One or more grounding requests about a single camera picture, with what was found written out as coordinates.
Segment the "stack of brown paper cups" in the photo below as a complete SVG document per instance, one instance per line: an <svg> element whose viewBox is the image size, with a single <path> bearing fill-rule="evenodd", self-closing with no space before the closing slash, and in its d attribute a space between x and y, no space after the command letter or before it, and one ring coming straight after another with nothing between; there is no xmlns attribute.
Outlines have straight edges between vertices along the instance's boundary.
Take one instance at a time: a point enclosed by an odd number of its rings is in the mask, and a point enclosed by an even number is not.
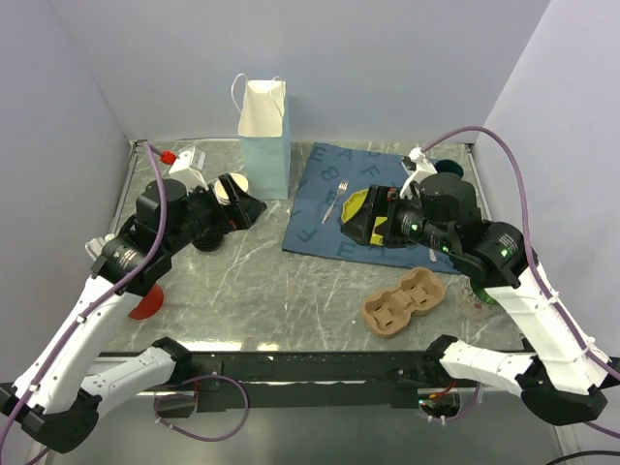
<svg viewBox="0 0 620 465"><path fill-rule="evenodd" d="M228 177L230 178L228 187L221 179L218 179L214 184L215 196L222 205L229 205L231 203L229 191L232 191L234 187L237 187L245 194L249 193L249 181L243 174L232 172L228 173Z"/></svg>

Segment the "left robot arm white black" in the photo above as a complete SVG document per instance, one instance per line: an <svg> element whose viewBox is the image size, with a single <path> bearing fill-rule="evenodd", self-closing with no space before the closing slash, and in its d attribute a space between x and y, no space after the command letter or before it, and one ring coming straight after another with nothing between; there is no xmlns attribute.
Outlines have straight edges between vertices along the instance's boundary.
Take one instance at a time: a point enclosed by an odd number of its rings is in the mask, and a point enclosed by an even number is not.
<svg viewBox="0 0 620 465"><path fill-rule="evenodd" d="M228 173L219 176L229 201L211 186L187 189L175 179L153 181L136 211L106 241L77 304L38 359L1 386L1 412L34 441L59 453L79 446L98 420L135 394L166 385L184 388L192 354L169 337L106 372L89 369L119 324L171 270L186 246L216 250L226 234L250 229L266 209Z"/></svg>

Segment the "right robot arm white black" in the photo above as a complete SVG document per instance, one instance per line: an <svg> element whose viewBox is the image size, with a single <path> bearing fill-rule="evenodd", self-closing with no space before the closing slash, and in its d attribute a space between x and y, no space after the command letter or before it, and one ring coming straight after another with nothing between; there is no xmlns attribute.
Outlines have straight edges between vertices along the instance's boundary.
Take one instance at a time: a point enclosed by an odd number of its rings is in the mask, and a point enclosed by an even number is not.
<svg viewBox="0 0 620 465"><path fill-rule="evenodd" d="M442 335L424 354L430 384L464 379L500 388L556 426L600 416L607 404L604 389L619 384L618 358L598 350L578 327L522 232L482 219L470 183L440 172L416 183L411 196L372 185L341 232L360 246L377 233L387 248L421 245L447 255L498 302L532 348L529 354L495 352Z"/></svg>

